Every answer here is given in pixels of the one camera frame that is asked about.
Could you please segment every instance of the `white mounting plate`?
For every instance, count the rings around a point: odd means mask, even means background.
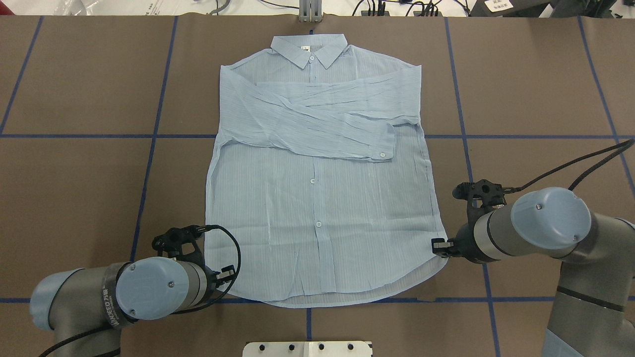
[[[365,341],[251,342],[244,347],[243,357],[372,357],[372,345]]]

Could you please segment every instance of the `light blue joint cover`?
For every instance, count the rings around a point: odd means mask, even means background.
[[[55,295],[57,295],[57,292],[60,291],[60,288],[70,276],[82,269],[84,268],[51,274],[37,284],[33,294],[31,294],[29,303],[29,312],[33,316],[33,323],[37,327],[42,330],[53,331],[48,323],[48,315],[51,311],[53,299],[55,299]]]
[[[525,194],[512,206],[511,219],[521,237],[544,249],[573,246],[591,230],[587,205],[562,187]]]
[[[156,320],[175,312],[188,289],[187,272],[178,262],[152,257],[126,267],[117,281],[116,295],[128,316]]]
[[[547,329],[547,333],[545,334],[545,344],[542,345],[542,356],[584,357],[549,329]]]

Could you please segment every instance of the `shirt collar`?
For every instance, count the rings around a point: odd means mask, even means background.
[[[329,68],[348,46],[348,42],[343,34],[275,36],[271,41],[272,50],[303,69],[309,63],[311,52],[302,50],[301,46],[322,46],[314,54],[325,68]]]

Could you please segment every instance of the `red object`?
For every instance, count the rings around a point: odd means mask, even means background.
[[[15,15],[11,9],[6,7],[2,0],[0,0],[0,15]]]

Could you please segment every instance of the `shirt sleeve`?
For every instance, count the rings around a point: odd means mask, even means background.
[[[386,161],[394,154],[390,123],[291,103],[227,67],[221,68],[220,115],[225,141],[325,158]]]

